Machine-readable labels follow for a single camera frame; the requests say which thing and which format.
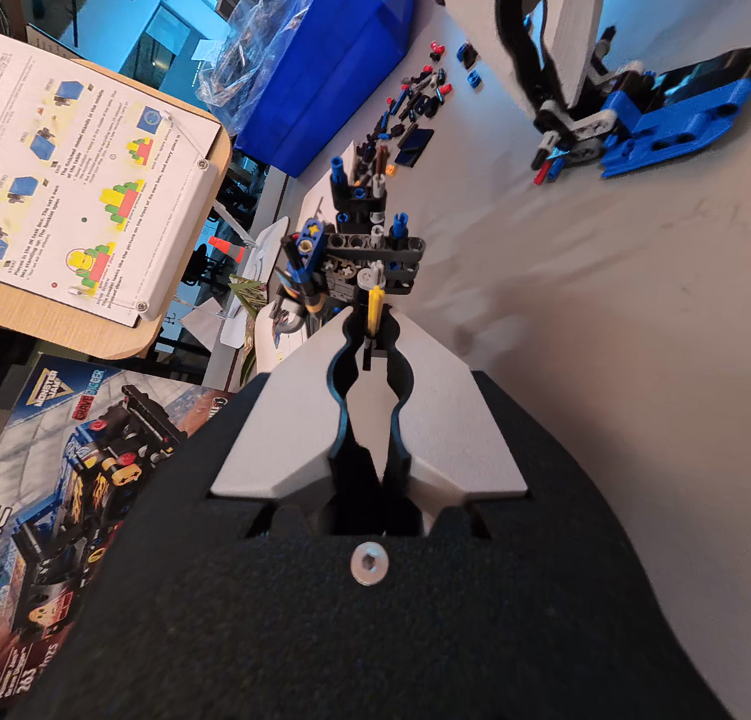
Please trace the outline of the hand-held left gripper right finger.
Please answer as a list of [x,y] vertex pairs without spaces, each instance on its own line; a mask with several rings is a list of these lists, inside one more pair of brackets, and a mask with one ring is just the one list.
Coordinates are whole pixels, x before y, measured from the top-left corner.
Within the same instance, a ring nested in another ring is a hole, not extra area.
[[524,496],[526,482],[470,368],[402,312],[393,317],[414,380],[398,415],[410,500],[437,517],[469,501]]

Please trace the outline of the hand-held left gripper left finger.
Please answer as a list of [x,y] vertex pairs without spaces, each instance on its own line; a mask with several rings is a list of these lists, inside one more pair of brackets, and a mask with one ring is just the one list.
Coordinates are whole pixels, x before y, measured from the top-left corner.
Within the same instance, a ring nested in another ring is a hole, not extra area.
[[328,502],[334,495],[330,449],[341,407],[327,384],[345,347],[344,309],[268,375],[214,480],[218,497],[277,502]]

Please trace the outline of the blue plastic bin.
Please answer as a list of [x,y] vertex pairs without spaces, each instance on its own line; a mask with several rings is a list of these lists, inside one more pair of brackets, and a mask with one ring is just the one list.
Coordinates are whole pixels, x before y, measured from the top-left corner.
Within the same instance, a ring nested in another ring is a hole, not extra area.
[[298,177],[404,58],[415,0],[294,0],[235,146]]

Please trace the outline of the black flat lego panel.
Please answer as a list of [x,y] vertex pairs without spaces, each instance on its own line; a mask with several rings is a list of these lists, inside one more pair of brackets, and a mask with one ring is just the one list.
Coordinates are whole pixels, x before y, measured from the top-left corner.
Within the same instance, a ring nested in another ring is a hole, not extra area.
[[399,147],[399,153],[393,160],[399,167],[413,168],[433,138],[435,131],[427,128],[416,128],[408,134],[403,144]]

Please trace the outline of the floral folded paper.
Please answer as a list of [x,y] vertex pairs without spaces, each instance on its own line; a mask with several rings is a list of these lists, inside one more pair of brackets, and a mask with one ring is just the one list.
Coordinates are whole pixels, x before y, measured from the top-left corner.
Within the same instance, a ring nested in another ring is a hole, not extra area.
[[247,311],[250,318],[257,318],[258,312],[269,303],[267,283],[230,274],[228,286],[230,291],[239,299],[241,306]]

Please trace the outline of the lego set box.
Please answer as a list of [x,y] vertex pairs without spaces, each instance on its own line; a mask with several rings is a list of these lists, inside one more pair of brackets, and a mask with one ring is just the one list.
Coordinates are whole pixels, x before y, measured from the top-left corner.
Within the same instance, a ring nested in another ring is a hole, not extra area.
[[160,465],[233,396],[39,356],[2,430],[2,716],[59,653]]

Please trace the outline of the pile of small lego pieces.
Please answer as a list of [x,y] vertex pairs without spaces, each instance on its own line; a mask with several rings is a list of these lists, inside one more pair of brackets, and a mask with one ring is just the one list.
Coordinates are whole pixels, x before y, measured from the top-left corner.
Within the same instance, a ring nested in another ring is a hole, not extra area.
[[358,181],[364,182],[366,176],[377,172],[378,148],[384,146],[389,151],[392,162],[383,172],[391,175],[399,167],[393,160],[408,134],[419,127],[432,129],[424,122],[433,121],[454,89],[445,67],[446,55],[446,46],[433,40],[429,46],[430,63],[418,74],[404,77],[399,95],[386,100],[386,109],[375,127],[354,149],[353,167]]

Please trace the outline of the clear plastic bag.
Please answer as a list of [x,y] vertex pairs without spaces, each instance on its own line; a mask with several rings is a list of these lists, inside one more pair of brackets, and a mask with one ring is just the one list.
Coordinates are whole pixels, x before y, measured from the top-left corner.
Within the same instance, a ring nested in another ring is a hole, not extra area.
[[255,85],[258,71],[266,71],[264,54],[275,48],[277,33],[294,0],[240,0],[229,20],[229,34],[214,62],[199,70],[197,95],[236,136],[243,107]]

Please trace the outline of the blue lego hood assembly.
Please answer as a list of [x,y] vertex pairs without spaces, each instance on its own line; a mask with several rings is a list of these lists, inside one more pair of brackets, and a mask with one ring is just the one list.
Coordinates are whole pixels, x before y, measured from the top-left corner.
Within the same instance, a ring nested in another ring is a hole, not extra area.
[[534,185],[582,163],[599,162],[606,179],[698,152],[731,129],[749,100],[748,47],[661,74],[640,61],[608,70],[615,34],[609,26],[597,40],[575,107],[547,100],[538,110]]

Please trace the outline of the open lego instruction booklet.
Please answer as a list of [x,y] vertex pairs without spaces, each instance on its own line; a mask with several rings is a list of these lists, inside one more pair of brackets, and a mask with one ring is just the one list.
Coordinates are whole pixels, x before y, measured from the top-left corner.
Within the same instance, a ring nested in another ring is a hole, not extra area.
[[[330,177],[331,171],[327,170],[318,183],[309,190],[305,199],[292,205],[296,212],[289,219],[290,231],[302,230],[305,221],[310,218],[314,218],[319,223],[333,221]],[[269,304],[258,314],[255,324],[256,363],[253,366],[252,375],[268,375],[276,369],[277,373],[271,376],[270,384],[279,383],[280,387],[290,387],[300,393],[310,389],[318,390],[323,394],[333,393],[333,368],[340,354],[349,346],[343,329],[349,323],[352,309],[344,308],[328,325],[308,338],[302,348],[289,353],[287,358],[279,362],[273,349],[270,313],[273,304],[280,299],[284,299],[295,312],[301,313],[303,321],[306,320],[307,312],[303,302],[287,298],[282,280],[277,274],[276,267],[273,267],[269,286]]]

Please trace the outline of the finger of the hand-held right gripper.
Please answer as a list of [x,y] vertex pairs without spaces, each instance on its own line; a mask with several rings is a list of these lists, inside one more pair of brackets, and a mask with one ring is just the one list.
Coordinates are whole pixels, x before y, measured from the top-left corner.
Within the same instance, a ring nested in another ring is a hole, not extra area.
[[562,104],[577,104],[589,69],[604,0],[541,0],[540,52]]
[[558,0],[436,0],[465,33],[484,66],[533,120],[549,100],[565,105],[545,35]]

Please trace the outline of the black lego truck chassis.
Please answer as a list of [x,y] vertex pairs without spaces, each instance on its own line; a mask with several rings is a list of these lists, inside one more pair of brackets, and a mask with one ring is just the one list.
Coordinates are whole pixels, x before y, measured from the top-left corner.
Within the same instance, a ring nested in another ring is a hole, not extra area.
[[375,147],[369,163],[355,162],[352,179],[340,156],[331,159],[335,217],[310,217],[281,238],[286,266],[276,270],[279,288],[269,313],[280,337],[310,324],[320,328],[349,305],[362,309],[366,369],[385,343],[385,297],[411,292],[426,249],[422,238],[410,235],[405,212],[387,226],[389,156],[387,146]]

